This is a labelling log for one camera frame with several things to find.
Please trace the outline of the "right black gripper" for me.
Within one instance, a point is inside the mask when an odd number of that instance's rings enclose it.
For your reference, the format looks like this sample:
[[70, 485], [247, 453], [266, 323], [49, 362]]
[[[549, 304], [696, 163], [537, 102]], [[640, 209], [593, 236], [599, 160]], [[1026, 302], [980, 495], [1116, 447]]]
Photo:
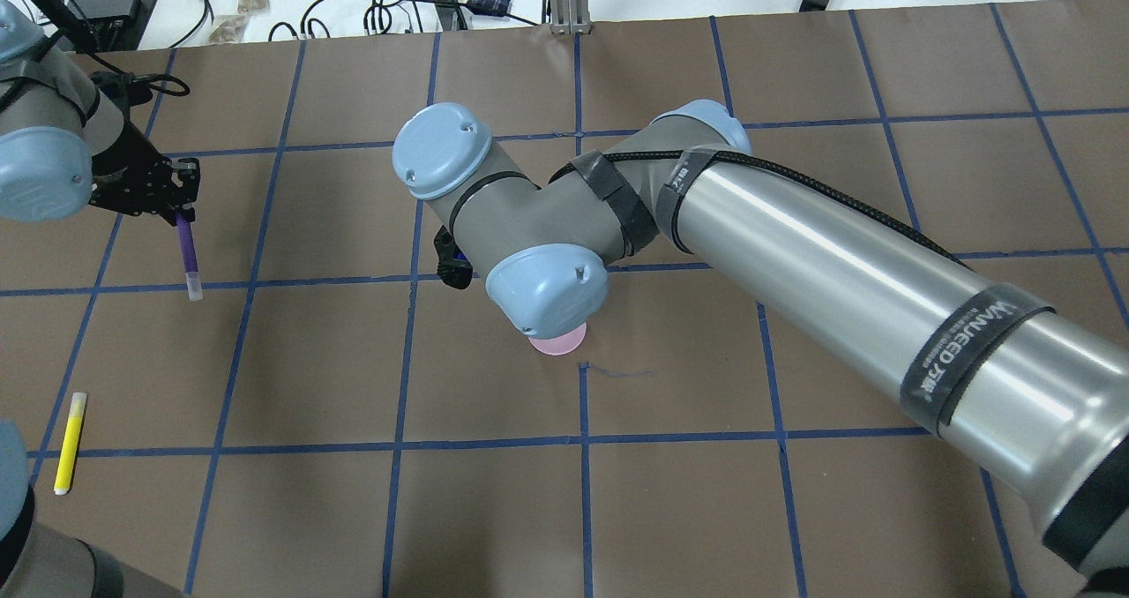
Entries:
[[440, 227], [434, 236], [437, 256], [436, 276], [443, 284], [456, 291], [465, 291], [475, 279], [475, 269], [460, 248], [447, 227]]

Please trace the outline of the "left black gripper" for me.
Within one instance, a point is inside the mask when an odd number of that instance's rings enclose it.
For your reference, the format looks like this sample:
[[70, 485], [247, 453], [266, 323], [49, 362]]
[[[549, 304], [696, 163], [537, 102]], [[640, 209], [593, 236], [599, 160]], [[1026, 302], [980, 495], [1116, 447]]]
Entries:
[[158, 152], [130, 121], [110, 148], [93, 156], [91, 176], [90, 206], [125, 216], [196, 220], [200, 160], [170, 159]]

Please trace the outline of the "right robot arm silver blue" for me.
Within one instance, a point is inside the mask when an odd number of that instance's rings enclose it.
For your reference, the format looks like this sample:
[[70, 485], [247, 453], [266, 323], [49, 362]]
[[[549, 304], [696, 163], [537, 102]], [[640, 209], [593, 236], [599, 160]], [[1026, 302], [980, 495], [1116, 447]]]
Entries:
[[476, 272], [530, 340], [583, 329], [609, 266], [657, 236], [718, 270], [1027, 503], [1045, 549], [1126, 595], [1126, 350], [903, 221], [751, 153], [718, 102], [662, 113], [532, 183], [483, 120], [420, 109], [392, 152], [441, 220], [441, 274]]

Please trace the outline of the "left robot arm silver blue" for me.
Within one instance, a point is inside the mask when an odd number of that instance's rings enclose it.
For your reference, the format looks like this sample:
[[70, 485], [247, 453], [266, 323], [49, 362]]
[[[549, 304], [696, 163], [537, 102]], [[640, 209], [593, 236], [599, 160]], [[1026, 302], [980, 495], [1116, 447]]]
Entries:
[[[148, 80], [85, 74], [49, 35], [3, 2], [1, 206], [7, 220], [55, 221], [85, 206], [159, 216], [177, 229], [187, 293], [200, 300], [192, 223], [196, 159], [159, 153], [130, 118]], [[181, 597], [183, 591], [95, 545], [41, 524], [26, 447], [3, 420], [5, 597]]]

